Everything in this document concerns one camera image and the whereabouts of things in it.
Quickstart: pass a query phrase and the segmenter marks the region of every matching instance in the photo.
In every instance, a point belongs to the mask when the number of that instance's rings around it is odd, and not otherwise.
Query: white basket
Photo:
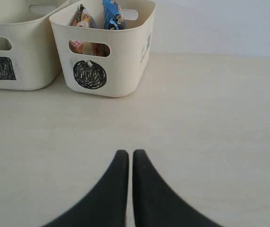
[[[156,4],[145,0],[119,0],[123,9],[138,11],[136,21],[127,21],[129,29],[103,30],[70,26],[77,13],[78,5],[83,4],[96,20],[99,28],[103,27],[104,10],[102,0],[81,0],[50,17],[57,49],[59,52],[66,84],[74,91],[109,96],[123,97],[134,92],[141,79],[149,59],[150,41]],[[98,57],[73,53],[69,48],[70,40],[106,44],[111,53],[108,57]],[[83,66],[98,68],[97,81],[87,79],[83,83]]]
[[[0,88],[36,90],[49,85],[61,69],[49,16],[69,0],[0,0]],[[44,7],[47,15],[30,12]]]

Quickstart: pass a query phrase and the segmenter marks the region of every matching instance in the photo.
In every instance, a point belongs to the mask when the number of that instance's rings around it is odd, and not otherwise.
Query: white table
[[[137,148],[211,219],[270,227],[270,59],[152,54],[120,99],[75,93],[62,75],[39,91],[0,90],[0,227],[45,224],[117,149]]]

